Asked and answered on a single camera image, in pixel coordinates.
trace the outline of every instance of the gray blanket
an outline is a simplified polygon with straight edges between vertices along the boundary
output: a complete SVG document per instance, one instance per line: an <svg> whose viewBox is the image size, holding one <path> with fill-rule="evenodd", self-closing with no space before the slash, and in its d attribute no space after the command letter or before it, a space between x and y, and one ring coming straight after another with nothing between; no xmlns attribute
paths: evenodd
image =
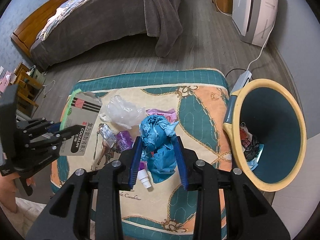
<svg viewBox="0 0 320 240"><path fill-rule="evenodd" d="M147 33L159 37L156 54L169 54L182 33L180 0L90 0L72 12L46 38L30 49L44 70L94 46L124 36Z"/></svg>

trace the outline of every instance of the wooden floor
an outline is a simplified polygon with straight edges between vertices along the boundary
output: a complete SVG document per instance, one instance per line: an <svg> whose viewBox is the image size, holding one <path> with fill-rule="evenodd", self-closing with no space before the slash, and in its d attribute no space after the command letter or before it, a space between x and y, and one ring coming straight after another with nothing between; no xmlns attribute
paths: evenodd
<svg viewBox="0 0 320 240"><path fill-rule="evenodd" d="M179 15L184 30L169 58L156 56L156 38L139 34L101 44L52 66L45 84L55 80L55 86L45 98L42 94L38 97L39 108L34 117L46 117L58 122L67 97L79 80L120 73L201 67L217 68L226 74L233 68L247 68L249 62L260 53L259 47L239 40L232 18L216 12L211 0L182 0ZM269 78L293 92L285 67L274 50L268 47L264 49L250 70L254 79ZM230 86L242 72L236 70L228 75ZM52 194L50 169L41 171L36 181L38 186L30 200L47 203ZM265 197L272 202L273 194L265 193Z"/></svg>

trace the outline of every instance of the black cable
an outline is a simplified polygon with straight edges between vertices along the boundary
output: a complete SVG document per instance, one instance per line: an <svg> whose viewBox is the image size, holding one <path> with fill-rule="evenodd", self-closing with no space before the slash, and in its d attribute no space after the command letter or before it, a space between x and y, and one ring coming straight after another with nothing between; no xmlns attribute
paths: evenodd
<svg viewBox="0 0 320 240"><path fill-rule="evenodd" d="M234 68L234 69L231 69L227 74L226 74L226 78L227 76L229 75L230 72L234 71L234 70L244 70L244 71L247 71L246 69L244 68Z"/></svg>

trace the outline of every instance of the trash in bowl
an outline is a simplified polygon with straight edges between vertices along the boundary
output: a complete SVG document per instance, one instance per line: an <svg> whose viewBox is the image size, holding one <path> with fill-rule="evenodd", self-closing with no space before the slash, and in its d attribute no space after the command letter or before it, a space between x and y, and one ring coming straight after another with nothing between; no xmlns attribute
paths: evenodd
<svg viewBox="0 0 320 240"><path fill-rule="evenodd" d="M248 166L253 171L258 166L264 145L259 143L257 137L248 131L244 122L240 124L240 139Z"/></svg>

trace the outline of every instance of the person's hand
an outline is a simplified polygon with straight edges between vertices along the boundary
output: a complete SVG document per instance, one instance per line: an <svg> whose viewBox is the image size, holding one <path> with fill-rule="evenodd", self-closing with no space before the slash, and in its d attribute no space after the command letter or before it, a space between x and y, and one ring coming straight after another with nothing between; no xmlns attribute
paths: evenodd
<svg viewBox="0 0 320 240"><path fill-rule="evenodd" d="M0 174L0 202L13 213L17 212L15 193L18 190L13 180L19 177L16 172L4 177ZM33 177L26 179L26 182L28 186L36 185Z"/></svg>

